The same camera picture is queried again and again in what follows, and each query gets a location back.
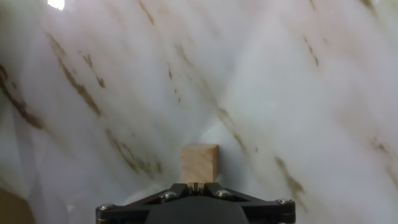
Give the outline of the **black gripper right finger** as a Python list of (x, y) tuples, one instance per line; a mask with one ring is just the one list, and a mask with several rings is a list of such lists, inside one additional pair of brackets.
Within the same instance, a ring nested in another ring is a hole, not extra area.
[(195, 195), (236, 205), (249, 223), (295, 223), (295, 201), (290, 198), (263, 200), (223, 187), (217, 182), (195, 182)]

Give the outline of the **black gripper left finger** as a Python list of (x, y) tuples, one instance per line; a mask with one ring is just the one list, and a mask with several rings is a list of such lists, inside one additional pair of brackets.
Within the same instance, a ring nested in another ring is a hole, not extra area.
[(173, 184), (148, 197), (127, 205), (102, 204), (96, 208), (96, 224), (145, 223), (151, 210), (177, 199), (192, 196), (188, 184)]

